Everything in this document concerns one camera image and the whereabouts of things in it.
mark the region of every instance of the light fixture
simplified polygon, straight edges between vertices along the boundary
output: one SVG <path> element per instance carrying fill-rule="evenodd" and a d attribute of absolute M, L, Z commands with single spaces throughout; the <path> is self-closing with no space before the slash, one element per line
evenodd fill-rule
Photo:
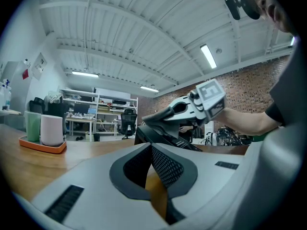
<path fill-rule="evenodd" d="M 292 37 L 292 41 L 290 43 L 290 46 L 293 46 L 294 42 L 295 42 L 295 37 Z"/>
<path fill-rule="evenodd" d="M 159 92 L 158 90 L 154 90 L 154 89 L 147 88 L 147 87 L 144 87 L 144 86 L 141 86 L 141 89 L 149 90 L 149 91 L 153 91 L 153 92 Z"/>
<path fill-rule="evenodd" d="M 208 62 L 210 64 L 211 68 L 212 69 L 216 68 L 216 63 L 215 63 L 215 61 L 213 59 L 213 56 L 212 56 L 208 46 L 206 44 L 201 46 L 201 50 L 202 50 L 203 54 L 206 56 L 206 58 L 207 58 L 207 60 L 208 60 Z"/>
<path fill-rule="evenodd" d="M 93 78 L 99 78 L 97 74 L 91 74 L 91 73 L 85 73 L 85 72 L 79 72 L 79 71 L 72 71 L 72 74 L 74 75 L 82 75 L 87 77 L 93 77 Z"/>

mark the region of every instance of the green cup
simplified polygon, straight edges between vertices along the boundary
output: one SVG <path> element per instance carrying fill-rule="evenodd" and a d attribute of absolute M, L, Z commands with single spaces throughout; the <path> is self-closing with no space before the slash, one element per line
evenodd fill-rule
<path fill-rule="evenodd" d="M 39 141 L 41 114 L 25 111 L 24 119 L 28 141 Z"/>

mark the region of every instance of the ceiling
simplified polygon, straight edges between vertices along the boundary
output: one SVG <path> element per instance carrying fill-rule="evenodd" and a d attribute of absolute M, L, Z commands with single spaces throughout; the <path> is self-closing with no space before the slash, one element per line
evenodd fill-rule
<path fill-rule="evenodd" d="M 61 65 L 79 89 L 107 83 L 110 89 L 138 94 L 141 86 L 153 87 L 161 95 L 292 50 L 289 34 L 261 18 L 248 18 L 243 10 L 241 20 L 235 21 L 224 0 L 39 3 L 46 35 L 56 34 Z M 211 69 L 201 52 L 203 44 L 217 68 Z M 99 79 L 82 81 L 72 70 L 96 73 Z"/>

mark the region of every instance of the desk leg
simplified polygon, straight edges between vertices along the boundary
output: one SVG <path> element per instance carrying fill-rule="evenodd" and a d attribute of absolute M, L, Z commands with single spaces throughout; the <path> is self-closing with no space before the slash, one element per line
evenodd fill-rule
<path fill-rule="evenodd" d="M 92 142 L 92 122 L 90 122 L 90 142 Z"/>

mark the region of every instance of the white cup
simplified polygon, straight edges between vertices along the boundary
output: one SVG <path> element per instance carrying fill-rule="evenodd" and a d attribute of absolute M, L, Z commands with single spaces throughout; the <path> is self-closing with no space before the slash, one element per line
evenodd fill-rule
<path fill-rule="evenodd" d="M 57 116 L 42 115 L 40 139 L 46 146 L 57 146 L 63 142 L 63 119 Z"/>

